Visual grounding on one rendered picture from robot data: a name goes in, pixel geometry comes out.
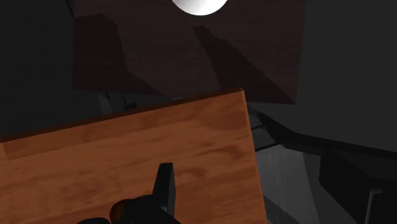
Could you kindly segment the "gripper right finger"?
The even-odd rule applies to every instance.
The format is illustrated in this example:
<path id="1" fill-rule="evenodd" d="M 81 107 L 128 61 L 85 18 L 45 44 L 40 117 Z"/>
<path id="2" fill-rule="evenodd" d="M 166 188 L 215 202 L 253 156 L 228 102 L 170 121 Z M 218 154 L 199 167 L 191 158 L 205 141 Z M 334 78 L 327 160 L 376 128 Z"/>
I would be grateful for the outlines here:
<path id="1" fill-rule="evenodd" d="M 175 219 L 175 207 L 176 207 L 176 185 L 175 185 L 175 177 L 174 177 L 174 166 L 173 163 L 164 163 L 162 164 L 165 177 L 166 184 L 166 196 L 167 196 L 167 205 L 164 209 L 167 211 L 167 216 L 164 217 L 162 224 L 181 224 L 177 219 Z"/>

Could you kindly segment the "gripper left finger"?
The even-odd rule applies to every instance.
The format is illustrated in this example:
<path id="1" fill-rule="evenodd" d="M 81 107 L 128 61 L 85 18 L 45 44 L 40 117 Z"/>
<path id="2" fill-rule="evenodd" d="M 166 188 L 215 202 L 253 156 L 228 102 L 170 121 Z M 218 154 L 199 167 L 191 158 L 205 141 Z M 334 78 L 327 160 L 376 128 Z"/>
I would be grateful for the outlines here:
<path id="1" fill-rule="evenodd" d="M 89 218 L 77 224 L 170 224 L 170 163 L 161 163 L 152 194 L 123 199 L 106 218 Z"/>

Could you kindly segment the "brown wooden table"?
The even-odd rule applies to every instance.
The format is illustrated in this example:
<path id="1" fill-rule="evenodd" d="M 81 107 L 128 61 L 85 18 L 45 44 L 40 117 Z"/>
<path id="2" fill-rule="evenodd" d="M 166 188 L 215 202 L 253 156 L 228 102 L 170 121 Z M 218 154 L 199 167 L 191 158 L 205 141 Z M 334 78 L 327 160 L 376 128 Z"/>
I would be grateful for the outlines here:
<path id="1" fill-rule="evenodd" d="M 106 217 L 151 193 L 167 162 L 182 224 L 268 224 L 239 88 L 0 143 L 0 224 Z"/>

